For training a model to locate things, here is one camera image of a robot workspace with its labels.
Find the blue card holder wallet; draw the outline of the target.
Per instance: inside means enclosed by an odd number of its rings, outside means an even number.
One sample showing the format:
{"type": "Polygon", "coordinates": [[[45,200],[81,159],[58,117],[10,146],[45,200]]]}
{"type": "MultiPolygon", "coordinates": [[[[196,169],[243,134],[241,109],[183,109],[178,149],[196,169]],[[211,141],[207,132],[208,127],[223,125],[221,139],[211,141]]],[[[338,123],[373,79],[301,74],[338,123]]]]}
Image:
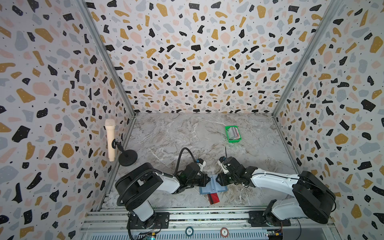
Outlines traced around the blue card holder wallet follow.
{"type": "Polygon", "coordinates": [[[217,176],[218,175],[212,175],[211,180],[207,183],[205,187],[199,187],[201,195],[221,193],[226,192],[228,190],[227,186],[223,187],[216,181],[217,176]]]}

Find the red card black stripe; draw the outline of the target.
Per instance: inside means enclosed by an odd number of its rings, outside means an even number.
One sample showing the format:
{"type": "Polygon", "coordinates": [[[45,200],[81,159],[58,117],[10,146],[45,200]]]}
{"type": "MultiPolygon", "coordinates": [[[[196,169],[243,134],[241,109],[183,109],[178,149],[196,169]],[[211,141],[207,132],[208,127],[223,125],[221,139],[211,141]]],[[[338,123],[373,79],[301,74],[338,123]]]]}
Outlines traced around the red card black stripe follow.
{"type": "Polygon", "coordinates": [[[207,194],[207,196],[211,205],[214,205],[220,202],[220,199],[217,193],[207,194]]]}

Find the green plastic card tray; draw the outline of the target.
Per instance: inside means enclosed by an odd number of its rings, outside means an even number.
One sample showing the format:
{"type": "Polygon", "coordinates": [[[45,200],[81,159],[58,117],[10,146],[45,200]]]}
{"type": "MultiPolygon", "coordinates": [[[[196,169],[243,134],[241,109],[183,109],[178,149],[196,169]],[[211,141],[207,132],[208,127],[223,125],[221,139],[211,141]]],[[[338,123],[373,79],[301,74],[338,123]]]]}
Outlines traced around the green plastic card tray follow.
{"type": "Polygon", "coordinates": [[[242,140],[237,126],[226,126],[225,131],[229,143],[238,143],[242,140]]]}

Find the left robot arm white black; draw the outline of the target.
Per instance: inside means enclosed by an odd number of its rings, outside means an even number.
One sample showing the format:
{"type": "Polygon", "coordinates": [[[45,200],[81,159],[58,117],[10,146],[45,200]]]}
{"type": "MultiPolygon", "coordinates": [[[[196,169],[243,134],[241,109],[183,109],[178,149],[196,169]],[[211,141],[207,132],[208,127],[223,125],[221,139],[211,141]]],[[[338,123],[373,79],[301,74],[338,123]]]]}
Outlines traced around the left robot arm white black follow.
{"type": "Polygon", "coordinates": [[[152,221],[156,213],[148,198],[155,191],[180,194],[186,189],[205,187],[211,179],[202,172],[202,167],[201,163],[193,162],[184,170],[171,175],[153,168],[150,163],[145,163],[115,183],[119,194],[117,206],[125,207],[143,223],[152,221]]]}

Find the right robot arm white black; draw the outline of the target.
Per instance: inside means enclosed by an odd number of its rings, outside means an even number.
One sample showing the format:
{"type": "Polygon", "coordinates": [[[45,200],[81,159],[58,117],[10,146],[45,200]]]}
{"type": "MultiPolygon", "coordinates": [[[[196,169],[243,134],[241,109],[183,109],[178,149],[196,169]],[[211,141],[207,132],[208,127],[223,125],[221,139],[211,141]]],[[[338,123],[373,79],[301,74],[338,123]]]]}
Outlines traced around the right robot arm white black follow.
{"type": "Polygon", "coordinates": [[[271,200],[261,214],[250,214],[249,223],[255,227],[290,226],[291,219],[307,218],[318,224],[327,224],[336,209],[336,196],[311,172],[279,174],[257,167],[245,168],[233,157],[220,157],[222,172],[216,181],[220,186],[231,184],[251,188],[272,189],[290,196],[284,200],[271,200]]]}

